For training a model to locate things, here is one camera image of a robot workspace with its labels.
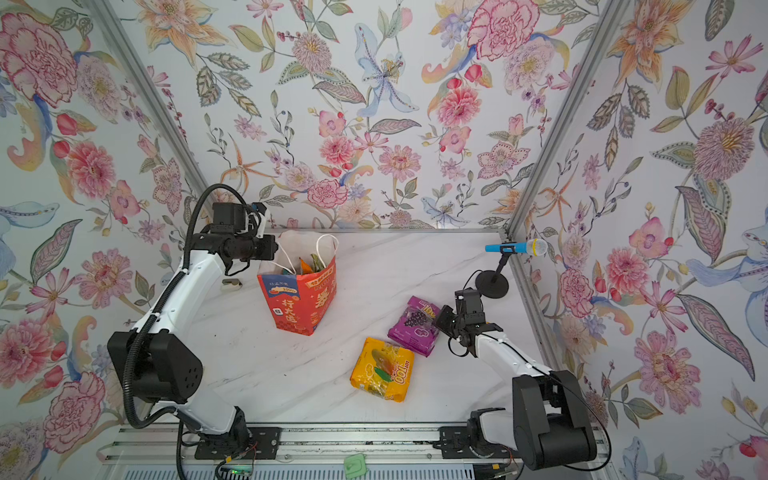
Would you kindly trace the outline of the red paper gift bag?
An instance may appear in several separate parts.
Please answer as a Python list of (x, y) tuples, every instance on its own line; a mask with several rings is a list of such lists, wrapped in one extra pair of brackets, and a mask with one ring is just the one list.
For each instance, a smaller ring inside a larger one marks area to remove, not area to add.
[[(275, 259), (258, 270), (264, 299), (278, 329), (311, 336), (337, 293), (339, 240), (328, 233), (291, 230), (280, 234), (277, 243)], [(302, 275), (299, 258), (312, 263), (315, 272)]]

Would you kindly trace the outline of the yellow candy bag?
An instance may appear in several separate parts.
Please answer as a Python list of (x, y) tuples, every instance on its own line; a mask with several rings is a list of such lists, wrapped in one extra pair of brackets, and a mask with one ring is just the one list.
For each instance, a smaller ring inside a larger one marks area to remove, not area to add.
[(392, 343), (367, 338), (350, 375), (350, 384), (383, 400), (405, 401), (415, 354)]

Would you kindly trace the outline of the purple grape candy bag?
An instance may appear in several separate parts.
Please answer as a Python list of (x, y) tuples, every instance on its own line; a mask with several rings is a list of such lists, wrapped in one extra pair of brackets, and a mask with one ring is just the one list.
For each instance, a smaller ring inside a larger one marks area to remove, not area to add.
[(437, 305), (412, 296), (399, 320), (388, 331), (388, 338), (414, 353), (429, 357), (439, 335), (435, 325), (439, 313)]

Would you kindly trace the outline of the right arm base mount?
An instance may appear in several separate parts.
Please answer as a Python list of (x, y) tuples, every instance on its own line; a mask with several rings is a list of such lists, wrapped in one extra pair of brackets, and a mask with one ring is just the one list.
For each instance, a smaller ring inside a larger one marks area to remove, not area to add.
[(510, 460), (516, 450), (508, 445), (489, 441), (481, 426), (481, 419), (490, 413), (504, 412), (503, 408), (475, 410), (465, 424), (438, 428), (439, 438), (432, 447), (439, 450), (443, 459)]

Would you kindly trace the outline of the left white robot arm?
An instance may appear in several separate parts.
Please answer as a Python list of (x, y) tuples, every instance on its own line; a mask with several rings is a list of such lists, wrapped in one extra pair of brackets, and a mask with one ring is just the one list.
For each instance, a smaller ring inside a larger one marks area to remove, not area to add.
[(263, 203), (216, 203), (213, 213), (211, 224), (189, 230), (181, 264), (151, 311), (107, 343), (135, 429), (173, 415), (204, 436), (245, 433), (242, 411), (205, 384), (203, 362), (185, 340), (206, 295), (233, 275), (233, 265), (271, 261), (278, 244), (265, 231), (269, 211)]

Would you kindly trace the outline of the orange snack packet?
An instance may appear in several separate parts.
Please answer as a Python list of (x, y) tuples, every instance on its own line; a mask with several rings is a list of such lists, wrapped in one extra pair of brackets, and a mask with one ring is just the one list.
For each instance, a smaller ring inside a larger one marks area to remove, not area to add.
[(312, 263), (308, 263), (302, 258), (299, 258), (299, 263), (302, 275), (308, 275), (315, 272), (314, 265)]

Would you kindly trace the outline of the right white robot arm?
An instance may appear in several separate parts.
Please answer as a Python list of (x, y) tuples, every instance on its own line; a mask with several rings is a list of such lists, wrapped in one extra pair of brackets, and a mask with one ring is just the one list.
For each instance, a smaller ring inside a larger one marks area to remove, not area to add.
[(495, 448), (517, 454), (531, 470), (568, 467), (584, 471), (597, 458), (594, 416), (574, 375), (553, 370), (525, 355), (486, 320), (480, 292), (455, 293), (435, 325), (466, 353), (489, 366), (511, 388), (511, 405), (476, 410), (467, 421), (468, 446), (488, 455)]

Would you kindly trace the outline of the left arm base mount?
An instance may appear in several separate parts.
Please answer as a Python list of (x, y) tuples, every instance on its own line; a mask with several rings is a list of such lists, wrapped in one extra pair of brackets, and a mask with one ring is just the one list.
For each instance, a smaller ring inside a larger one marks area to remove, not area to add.
[(283, 430), (279, 427), (249, 427), (222, 435), (203, 434), (196, 447), (196, 460), (275, 460)]

